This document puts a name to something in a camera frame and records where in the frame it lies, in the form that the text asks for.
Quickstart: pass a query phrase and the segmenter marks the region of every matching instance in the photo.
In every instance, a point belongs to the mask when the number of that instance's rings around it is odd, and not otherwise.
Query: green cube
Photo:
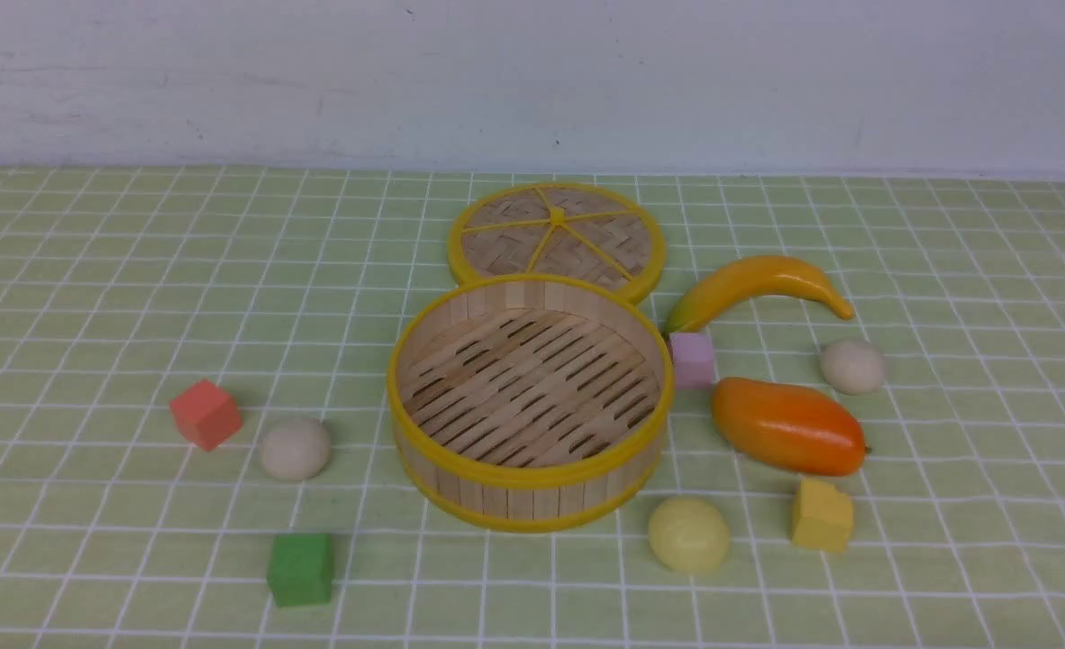
[[[326,604],[331,599],[331,538],[327,534],[278,535],[268,558],[268,590],[277,606]]]

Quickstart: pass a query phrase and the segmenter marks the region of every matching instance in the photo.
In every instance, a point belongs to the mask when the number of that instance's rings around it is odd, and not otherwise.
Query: toy banana
[[[853,318],[853,306],[820,267],[791,256],[758,255],[727,263],[689,289],[669,312],[665,332],[698,331],[734,304],[758,295],[813,301],[841,320]]]

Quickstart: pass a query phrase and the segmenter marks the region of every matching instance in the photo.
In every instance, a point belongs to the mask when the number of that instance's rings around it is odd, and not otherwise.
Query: steamer basket
[[[455,517],[544,533],[603,517],[652,475],[672,402],[656,327],[548,275],[447,293],[405,329],[389,405],[406,472]]]
[[[665,234],[629,198],[595,184],[537,182],[473,202],[448,234],[458,283],[535,272],[597,283],[630,304],[656,288]]]

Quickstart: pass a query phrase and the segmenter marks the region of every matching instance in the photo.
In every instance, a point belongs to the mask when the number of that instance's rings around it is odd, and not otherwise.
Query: red cube
[[[168,407],[179,434],[203,451],[219,447],[244,425],[231,394],[207,378],[184,390]]]

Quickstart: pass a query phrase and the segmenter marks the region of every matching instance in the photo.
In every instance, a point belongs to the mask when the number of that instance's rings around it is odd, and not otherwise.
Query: woven bamboo lid
[[[473,202],[448,239],[459,283],[539,272],[601,285],[632,304],[644,299],[665,266],[665,238],[649,213],[591,184],[541,182]]]

